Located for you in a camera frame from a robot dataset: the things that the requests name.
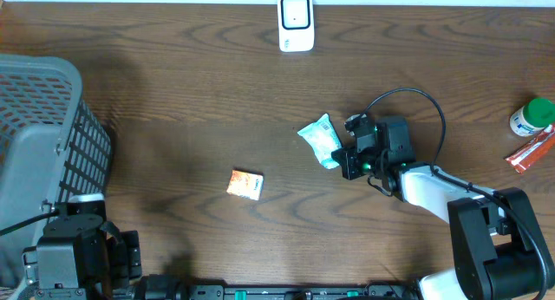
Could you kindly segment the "green lid white jar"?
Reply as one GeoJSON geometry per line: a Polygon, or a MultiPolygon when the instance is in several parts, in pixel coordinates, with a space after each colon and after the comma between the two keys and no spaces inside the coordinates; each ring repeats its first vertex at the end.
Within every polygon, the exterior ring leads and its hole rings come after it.
{"type": "Polygon", "coordinates": [[[554,104],[546,98],[534,98],[518,109],[509,120],[512,131],[521,137],[537,134],[554,122],[554,104]]]}

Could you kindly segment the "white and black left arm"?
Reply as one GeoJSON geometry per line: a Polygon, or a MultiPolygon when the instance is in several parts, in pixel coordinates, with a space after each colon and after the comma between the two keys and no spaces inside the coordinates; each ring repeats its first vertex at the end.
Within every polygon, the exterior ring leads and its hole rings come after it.
{"type": "Polygon", "coordinates": [[[141,277],[137,231],[107,219],[101,193],[72,196],[23,250],[26,287],[19,299],[132,299],[141,277]]]}

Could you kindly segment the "orange small packet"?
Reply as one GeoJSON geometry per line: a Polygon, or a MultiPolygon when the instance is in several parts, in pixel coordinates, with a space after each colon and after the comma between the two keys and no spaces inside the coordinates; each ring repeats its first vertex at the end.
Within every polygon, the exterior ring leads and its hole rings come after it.
{"type": "Polygon", "coordinates": [[[240,170],[232,170],[226,192],[230,195],[258,201],[264,185],[264,176],[240,170]]]}

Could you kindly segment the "red snack bar wrapper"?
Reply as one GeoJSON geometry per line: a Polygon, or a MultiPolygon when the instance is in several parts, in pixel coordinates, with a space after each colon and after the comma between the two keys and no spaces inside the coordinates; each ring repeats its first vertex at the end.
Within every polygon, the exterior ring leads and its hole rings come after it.
{"type": "Polygon", "coordinates": [[[534,139],[505,158],[517,172],[523,173],[554,147],[554,124],[541,131],[534,139]]]}

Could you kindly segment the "teal wet wipes pack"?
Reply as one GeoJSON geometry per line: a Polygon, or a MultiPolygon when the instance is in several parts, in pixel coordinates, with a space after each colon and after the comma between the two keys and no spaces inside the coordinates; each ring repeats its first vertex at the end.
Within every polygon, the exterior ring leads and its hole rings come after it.
{"type": "Polygon", "coordinates": [[[321,166],[326,169],[339,166],[331,154],[342,148],[342,144],[328,114],[323,114],[317,121],[299,130],[297,134],[307,141],[321,166]]]}

